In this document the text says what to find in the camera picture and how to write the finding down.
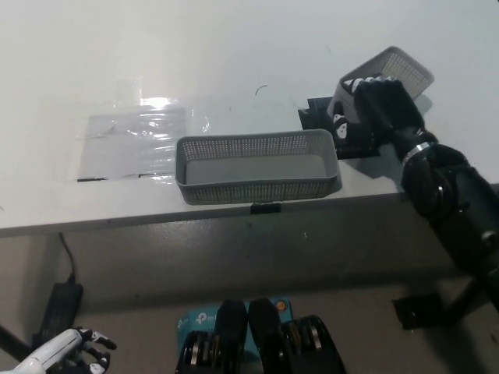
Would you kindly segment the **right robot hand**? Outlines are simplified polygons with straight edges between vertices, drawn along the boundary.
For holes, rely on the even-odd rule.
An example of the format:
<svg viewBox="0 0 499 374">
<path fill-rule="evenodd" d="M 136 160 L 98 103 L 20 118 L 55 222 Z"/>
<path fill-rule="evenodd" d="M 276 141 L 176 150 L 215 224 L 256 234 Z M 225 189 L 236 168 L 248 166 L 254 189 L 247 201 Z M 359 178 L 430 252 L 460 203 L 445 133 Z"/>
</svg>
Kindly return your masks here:
<svg viewBox="0 0 499 374">
<path fill-rule="evenodd" d="M 392 144 L 402 159 L 416 146 L 434 141 L 423 116 L 403 84 L 393 79 L 356 79 L 352 91 L 359 121 L 347 119 L 340 102 L 334 104 L 332 129 L 341 145 L 377 149 Z"/>
</svg>

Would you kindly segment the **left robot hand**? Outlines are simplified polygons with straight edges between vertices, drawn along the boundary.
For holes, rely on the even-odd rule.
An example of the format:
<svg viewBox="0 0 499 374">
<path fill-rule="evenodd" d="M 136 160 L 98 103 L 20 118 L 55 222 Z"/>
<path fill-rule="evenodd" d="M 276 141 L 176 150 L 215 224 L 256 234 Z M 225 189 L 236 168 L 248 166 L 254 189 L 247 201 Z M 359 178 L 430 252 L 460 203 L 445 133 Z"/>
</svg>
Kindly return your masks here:
<svg viewBox="0 0 499 374">
<path fill-rule="evenodd" d="M 111 355 L 93 344 L 111 351 L 117 348 L 115 342 L 96 330 L 71 328 L 42 344 L 5 373 L 106 373 Z"/>
</svg>

